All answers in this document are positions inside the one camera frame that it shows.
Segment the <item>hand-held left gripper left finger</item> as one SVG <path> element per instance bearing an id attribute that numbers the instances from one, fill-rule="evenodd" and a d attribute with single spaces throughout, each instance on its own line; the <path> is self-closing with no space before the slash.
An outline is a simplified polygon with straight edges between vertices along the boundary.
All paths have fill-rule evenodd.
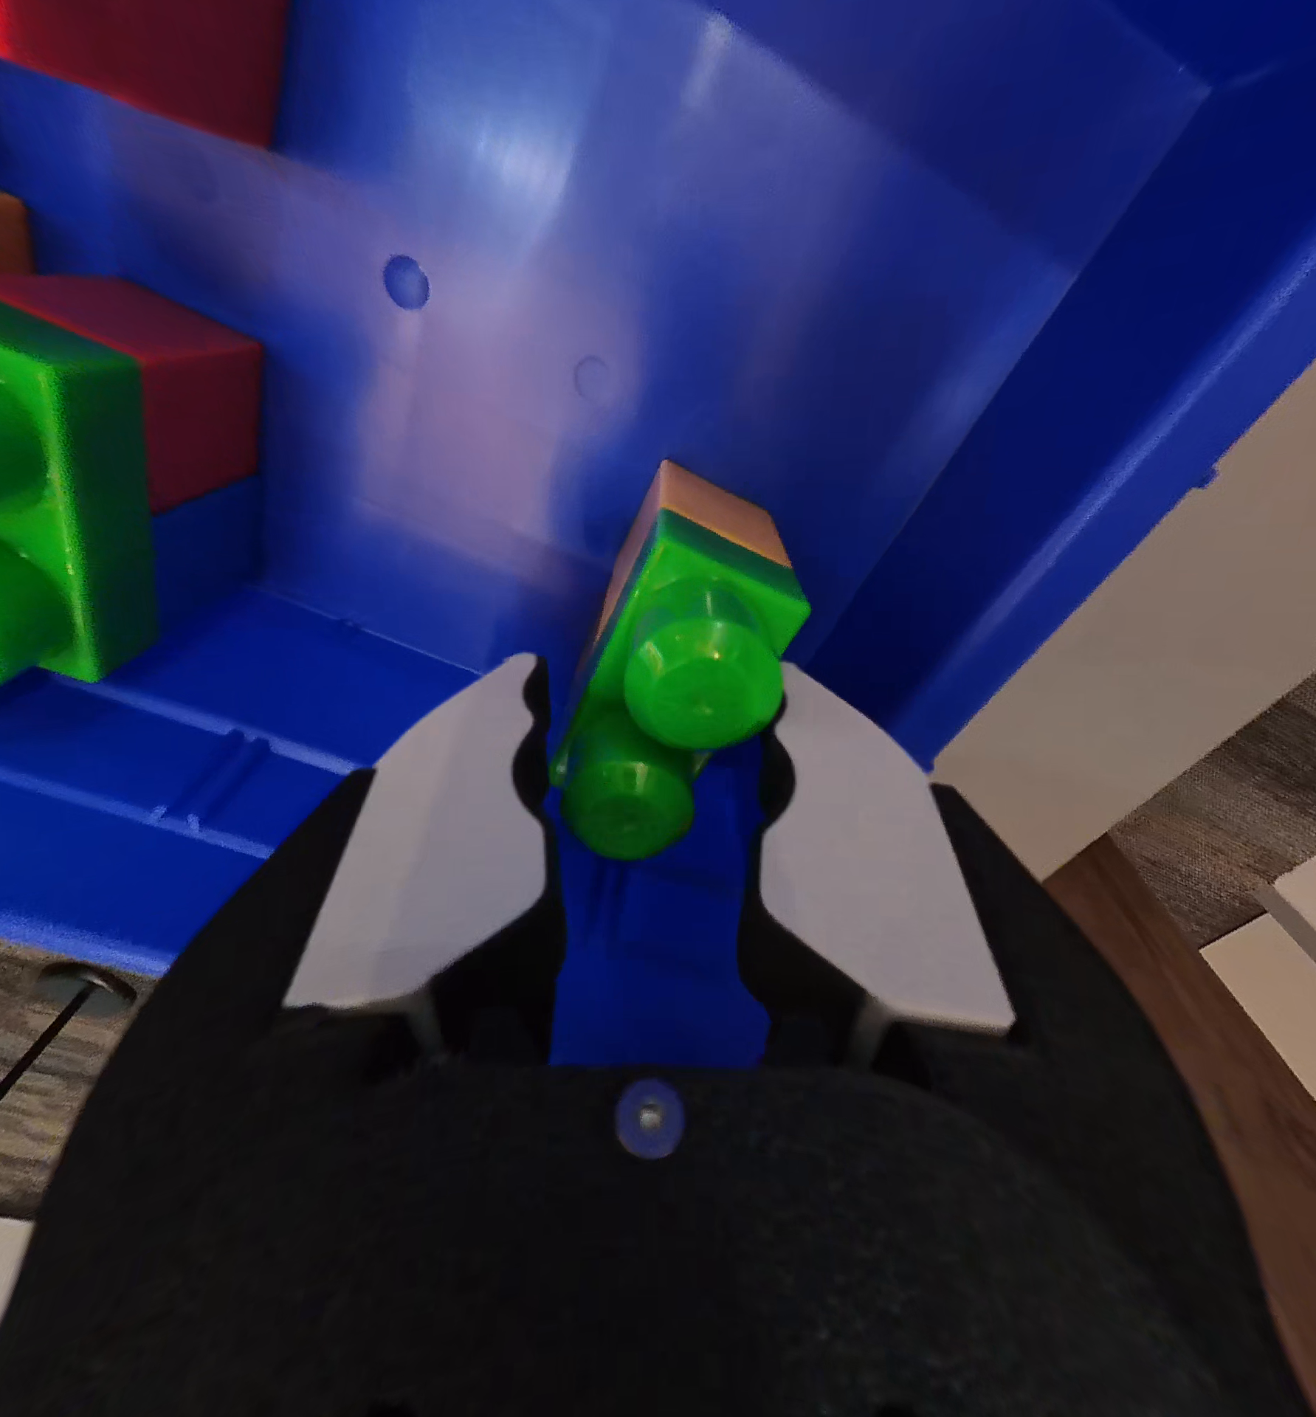
<path id="1" fill-rule="evenodd" d="M 549 673 L 523 652 L 376 764 L 285 1005 L 406 1014 L 424 1052 L 546 1064 L 565 918 Z"/>

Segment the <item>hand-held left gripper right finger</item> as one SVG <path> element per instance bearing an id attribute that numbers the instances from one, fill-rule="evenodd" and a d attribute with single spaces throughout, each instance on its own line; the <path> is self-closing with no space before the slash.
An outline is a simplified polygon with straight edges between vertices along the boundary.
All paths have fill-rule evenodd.
<path id="1" fill-rule="evenodd" d="M 759 737 L 737 935 L 766 1065 L 873 1065 L 896 1031 L 1004 1040 L 1016 1022 L 922 767 L 794 664 Z"/>

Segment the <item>green mega block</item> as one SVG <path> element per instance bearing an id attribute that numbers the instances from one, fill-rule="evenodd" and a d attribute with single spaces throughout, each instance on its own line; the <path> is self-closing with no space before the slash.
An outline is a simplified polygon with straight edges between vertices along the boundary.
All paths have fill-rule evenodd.
<path id="1" fill-rule="evenodd" d="M 159 632 L 139 370 L 0 300 L 0 687 L 100 682 Z"/>
<path id="2" fill-rule="evenodd" d="M 579 661 L 550 758 L 578 841 L 617 861 L 681 841 L 709 758 L 772 724 L 809 612 L 782 559 L 656 511 Z"/>

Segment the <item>red mega block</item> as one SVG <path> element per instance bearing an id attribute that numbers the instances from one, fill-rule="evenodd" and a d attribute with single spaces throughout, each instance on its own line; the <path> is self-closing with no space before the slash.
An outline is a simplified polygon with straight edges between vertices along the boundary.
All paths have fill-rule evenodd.
<path id="1" fill-rule="evenodd" d="M 258 341 L 123 277 L 0 274 L 0 303 L 109 347 L 139 367 L 155 515 L 258 471 Z"/>
<path id="2" fill-rule="evenodd" d="M 289 2 L 0 2 L 0 59 L 268 147 L 291 9 Z"/>

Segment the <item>blue plastic bin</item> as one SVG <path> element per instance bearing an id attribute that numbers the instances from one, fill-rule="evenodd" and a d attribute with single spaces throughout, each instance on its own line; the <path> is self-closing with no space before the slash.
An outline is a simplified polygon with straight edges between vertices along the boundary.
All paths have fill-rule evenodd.
<path id="1" fill-rule="evenodd" d="M 529 652 L 549 1061 L 752 1065 L 761 734 L 649 859 L 549 776 L 656 471 L 772 517 L 781 664 L 931 768 L 1316 353 L 1316 3 L 291 5 L 268 147 L 0 59 L 36 274 L 264 352 L 256 474 L 150 512 L 153 646 L 0 687 L 0 937 L 176 984 L 274 888 L 221 1022 L 383 753 Z"/>

